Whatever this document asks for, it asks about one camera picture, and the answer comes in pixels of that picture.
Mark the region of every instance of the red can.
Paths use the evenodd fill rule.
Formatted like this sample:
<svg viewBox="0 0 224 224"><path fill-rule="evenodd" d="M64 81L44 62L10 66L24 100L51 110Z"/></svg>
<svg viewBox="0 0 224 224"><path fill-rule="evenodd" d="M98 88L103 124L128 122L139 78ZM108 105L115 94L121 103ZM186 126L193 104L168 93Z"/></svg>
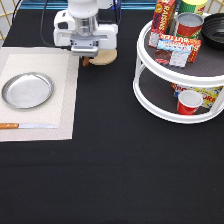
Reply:
<svg viewBox="0 0 224 224"><path fill-rule="evenodd" d="M204 18L196 13L185 12L177 16L174 36L198 39Z"/></svg>
<svg viewBox="0 0 224 224"><path fill-rule="evenodd" d="M182 115L193 115L202 104L202 94L184 90L178 95L177 111Z"/></svg>

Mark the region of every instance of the cardboard box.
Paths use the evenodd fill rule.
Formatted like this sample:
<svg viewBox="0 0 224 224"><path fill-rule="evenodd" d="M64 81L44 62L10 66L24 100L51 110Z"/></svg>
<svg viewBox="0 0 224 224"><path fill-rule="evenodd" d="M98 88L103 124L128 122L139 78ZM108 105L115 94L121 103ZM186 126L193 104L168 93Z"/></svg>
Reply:
<svg viewBox="0 0 224 224"><path fill-rule="evenodd" d="M160 34L168 34L176 12L177 2L175 0L157 1L148 42L149 46L156 48Z"/></svg>
<svg viewBox="0 0 224 224"><path fill-rule="evenodd" d="M191 55L188 59L188 62L195 62L196 56L197 56L200 46L201 46L201 40L176 37L176 36L170 36L170 35L165 35L165 34L161 34L160 39L193 45L193 49L192 49Z"/></svg>

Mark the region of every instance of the yellow container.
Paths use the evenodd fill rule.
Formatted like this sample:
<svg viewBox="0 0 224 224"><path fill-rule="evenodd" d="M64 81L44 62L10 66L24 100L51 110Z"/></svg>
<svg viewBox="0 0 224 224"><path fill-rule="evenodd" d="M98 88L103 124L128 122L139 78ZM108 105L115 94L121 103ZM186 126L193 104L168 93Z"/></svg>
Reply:
<svg viewBox="0 0 224 224"><path fill-rule="evenodd" d="M178 13L192 12L202 15L208 0L182 0Z"/></svg>

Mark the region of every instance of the food package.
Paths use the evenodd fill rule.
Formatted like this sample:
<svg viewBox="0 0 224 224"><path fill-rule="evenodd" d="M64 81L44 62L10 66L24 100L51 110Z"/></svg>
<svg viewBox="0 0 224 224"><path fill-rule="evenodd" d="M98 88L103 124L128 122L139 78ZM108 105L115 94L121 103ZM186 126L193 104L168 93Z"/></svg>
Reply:
<svg viewBox="0 0 224 224"><path fill-rule="evenodd" d="M153 16L148 45L156 48L160 34L168 34L171 28L178 1L158 0Z"/></svg>
<svg viewBox="0 0 224 224"><path fill-rule="evenodd" d="M188 42L176 41L176 38L177 37L170 35L160 35L155 53L156 62L181 68L186 66L194 46Z"/></svg>

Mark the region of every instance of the snack box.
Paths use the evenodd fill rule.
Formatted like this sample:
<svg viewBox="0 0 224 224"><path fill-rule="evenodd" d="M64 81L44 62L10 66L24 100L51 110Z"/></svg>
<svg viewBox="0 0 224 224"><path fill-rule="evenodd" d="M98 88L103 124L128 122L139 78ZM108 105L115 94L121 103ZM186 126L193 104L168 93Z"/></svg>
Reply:
<svg viewBox="0 0 224 224"><path fill-rule="evenodd" d="M187 43L187 44L193 45L192 53L188 59L188 62L195 62L195 59L197 57L197 54L201 46L201 40L176 37L176 36L170 36L170 35L164 35L164 34L160 35L160 39L172 40L179 43Z"/></svg>
<svg viewBox="0 0 224 224"><path fill-rule="evenodd" d="M175 0L158 0L153 16L148 45L156 48L160 34L169 32L176 12Z"/></svg>
<svg viewBox="0 0 224 224"><path fill-rule="evenodd" d="M181 43L175 41L176 37L168 39L163 39L166 35L161 34L157 50L155 53L155 61L160 64L175 66L175 67L185 67L188 58L192 52L193 45L188 43Z"/></svg>
<svg viewBox="0 0 224 224"><path fill-rule="evenodd" d="M203 105L202 107L211 109L214 102L216 101L219 93L221 92L223 86L220 87L212 87L212 88L198 88L198 87L187 87L187 86L181 86L178 84L172 83L172 87L175 89L174 96L178 98L178 95L181 91L184 90L194 90L196 92L199 92L203 96Z"/></svg>

